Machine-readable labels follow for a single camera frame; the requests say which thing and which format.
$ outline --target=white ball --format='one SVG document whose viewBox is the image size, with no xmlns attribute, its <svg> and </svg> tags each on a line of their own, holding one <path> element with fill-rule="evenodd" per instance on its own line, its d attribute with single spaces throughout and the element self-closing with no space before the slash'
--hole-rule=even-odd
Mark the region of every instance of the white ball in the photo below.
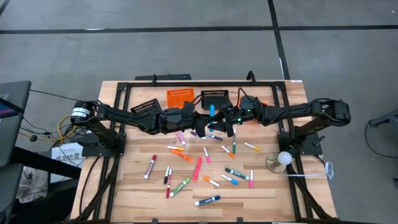
<svg viewBox="0 0 398 224">
<path fill-rule="evenodd" d="M 288 152 L 281 152 L 278 155 L 278 161 L 283 165 L 289 165 L 292 162 L 292 155 Z"/>
</svg>

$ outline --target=wooden tabletop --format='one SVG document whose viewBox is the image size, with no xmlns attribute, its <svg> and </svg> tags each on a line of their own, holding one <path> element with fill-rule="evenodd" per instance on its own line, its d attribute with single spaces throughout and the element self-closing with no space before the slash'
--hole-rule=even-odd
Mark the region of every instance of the wooden tabletop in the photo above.
<svg viewBox="0 0 398 224">
<path fill-rule="evenodd" d="M 102 84 L 99 100 L 113 105 L 116 94 L 116 85 L 119 81 L 105 81 Z M 304 86 L 302 82 L 286 81 L 289 103 L 296 105 L 306 103 Z M 167 90 L 178 88 L 194 88 L 195 95 L 201 90 L 228 90 L 229 98 L 235 104 L 237 100 L 237 87 L 134 87 L 131 89 L 129 107 L 139 105 L 153 98 L 157 98 L 163 109 L 167 108 Z M 245 86 L 243 89 L 248 95 L 257 96 L 268 105 L 273 105 L 274 100 L 270 87 Z M 280 104 L 283 105 L 282 94 L 279 92 Z M 200 104 L 196 110 L 203 111 Z M 295 125 L 303 125 L 311 118 L 294 119 Z M 172 154 L 166 146 L 181 146 L 174 134 L 158 134 L 155 136 L 140 132 L 137 128 L 126 126 L 127 143 L 119 164 L 116 191 L 113 202 L 111 222 L 149 222 L 158 218 L 160 222 L 234 222 L 237 217 L 243 217 L 245 222 L 259 221 L 293 221 L 294 211 L 290 196 L 287 177 L 271 172 L 266 166 L 266 158 L 272 152 L 278 152 L 276 124 L 264 127 L 255 121 L 246 122 L 243 125 L 235 125 L 236 157 L 233 159 L 221 148 L 225 145 L 232 149 L 232 138 L 226 134 L 213 132 L 214 135 L 223 138 L 223 141 L 215 139 L 202 140 L 190 134 L 190 130 L 184 132 L 186 139 L 184 153 L 195 158 L 190 163 Z M 257 152 L 248 148 L 243 143 L 249 142 L 261 148 Z M 211 164 L 207 164 L 203 152 L 203 146 L 208 150 Z M 151 157 L 156 154 L 157 160 L 149 179 L 144 179 L 144 174 L 149 166 Z M 185 178 L 192 177 L 196 167 L 196 161 L 202 157 L 203 162 L 198 181 L 190 182 L 174 198 L 166 198 L 166 185 L 163 184 L 167 166 L 173 169 L 171 189 L 176 188 Z M 78 216 L 81 190 L 88 169 L 95 158 L 87 158 L 81 171 L 75 203 L 71 218 Z M 303 168 L 306 174 L 323 174 L 322 163 L 313 156 L 302 156 Z M 88 205 L 97 191 L 100 178 L 102 158 L 94 166 L 89 177 L 88 185 L 84 192 L 83 208 Z M 249 175 L 254 170 L 254 188 L 249 189 L 248 181 L 227 174 L 224 168 L 230 168 Z M 239 181 L 239 185 L 233 185 L 221 177 L 226 174 Z M 203 180 L 207 175 L 220 184 L 215 187 Z M 307 178 L 309 191 L 317 202 L 331 216 L 336 216 L 328 181 L 326 177 Z M 302 194 L 297 189 L 301 214 L 305 216 Z M 196 207 L 195 201 L 220 195 L 221 199 L 207 205 Z M 104 217 L 106 192 L 101 204 L 100 217 Z"/>
</svg>

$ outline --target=orange container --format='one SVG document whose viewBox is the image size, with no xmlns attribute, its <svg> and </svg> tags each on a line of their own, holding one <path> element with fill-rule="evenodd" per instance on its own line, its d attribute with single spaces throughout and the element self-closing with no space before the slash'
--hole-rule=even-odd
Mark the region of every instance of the orange container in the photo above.
<svg viewBox="0 0 398 224">
<path fill-rule="evenodd" d="M 179 89 L 179 90 L 168 90 L 167 91 L 167 106 L 169 108 L 183 108 L 184 102 L 192 102 L 195 98 L 193 88 Z"/>
</svg>

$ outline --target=blue marker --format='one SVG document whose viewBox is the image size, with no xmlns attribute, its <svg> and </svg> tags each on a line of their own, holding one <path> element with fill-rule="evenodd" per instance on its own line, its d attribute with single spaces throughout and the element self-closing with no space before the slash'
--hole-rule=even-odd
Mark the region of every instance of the blue marker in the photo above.
<svg viewBox="0 0 398 224">
<path fill-rule="evenodd" d="M 221 197 L 220 196 L 214 196 L 208 199 L 200 200 L 198 202 L 195 202 L 195 206 L 201 206 L 210 202 L 214 202 L 215 200 L 219 200 Z"/>
<path fill-rule="evenodd" d="M 214 105 L 210 105 L 210 117 L 214 117 L 214 113 L 215 113 L 215 106 Z M 213 122 L 210 122 L 210 132 L 213 132 Z"/>
<path fill-rule="evenodd" d="M 234 179 L 232 179 L 232 178 L 230 178 L 228 176 L 225 176 L 223 174 L 221 176 L 224 177 L 225 179 L 231 181 L 231 183 L 234 184 L 234 185 L 238 185 L 239 184 L 239 182 L 237 180 L 234 180 Z"/>
</svg>

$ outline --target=white cable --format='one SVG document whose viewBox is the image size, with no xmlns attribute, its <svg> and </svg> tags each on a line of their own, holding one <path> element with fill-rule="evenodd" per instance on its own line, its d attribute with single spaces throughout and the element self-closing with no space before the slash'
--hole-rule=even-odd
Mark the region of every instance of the white cable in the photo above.
<svg viewBox="0 0 398 224">
<path fill-rule="evenodd" d="M 283 174 L 285 177 L 327 177 L 331 180 L 335 174 L 333 170 L 333 164 L 331 162 L 325 163 L 325 172 L 326 174 Z"/>
</svg>

